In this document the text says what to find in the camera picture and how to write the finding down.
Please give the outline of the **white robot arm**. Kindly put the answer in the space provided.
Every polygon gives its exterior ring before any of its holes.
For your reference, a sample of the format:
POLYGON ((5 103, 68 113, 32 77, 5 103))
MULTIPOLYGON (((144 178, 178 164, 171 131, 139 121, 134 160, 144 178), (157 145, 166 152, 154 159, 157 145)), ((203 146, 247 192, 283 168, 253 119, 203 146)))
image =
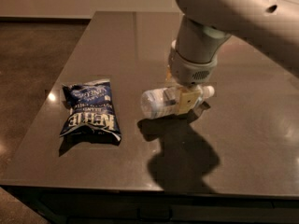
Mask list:
POLYGON ((171 45, 169 70, 180 85, 177 114, 193 109, 205 94, 217 52, 234 35, 281 65, 299 71, 297 0, 175 0, 183 13, 171 45))

